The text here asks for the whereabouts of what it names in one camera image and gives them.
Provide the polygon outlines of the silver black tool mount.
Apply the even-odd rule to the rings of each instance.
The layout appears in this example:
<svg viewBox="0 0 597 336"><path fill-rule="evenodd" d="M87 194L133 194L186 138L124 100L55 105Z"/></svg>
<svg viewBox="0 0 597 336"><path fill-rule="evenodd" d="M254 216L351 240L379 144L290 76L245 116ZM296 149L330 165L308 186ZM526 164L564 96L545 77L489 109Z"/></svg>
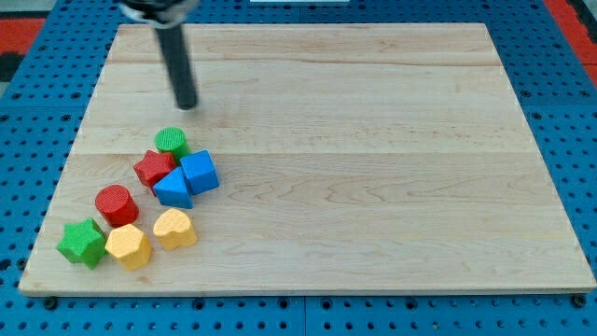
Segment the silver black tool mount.
<svg viewBox="0 0 597 336"><path fill-rule="evenodd" d="M128 18L158 29L183 23L200 0L121 0L118 6Z"/></svg>

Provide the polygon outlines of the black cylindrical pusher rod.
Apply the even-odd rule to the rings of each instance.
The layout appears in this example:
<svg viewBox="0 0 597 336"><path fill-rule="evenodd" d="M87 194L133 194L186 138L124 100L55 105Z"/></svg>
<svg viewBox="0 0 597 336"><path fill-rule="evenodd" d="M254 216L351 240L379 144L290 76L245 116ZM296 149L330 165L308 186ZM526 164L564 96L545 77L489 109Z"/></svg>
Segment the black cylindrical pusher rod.
<svg viewBox="0 0 597 336"><path fill-rule="evenodd" d="M155 32L176 105L182 110L190 110L197 106L198 95L182 25L156 29Z"/></svg>

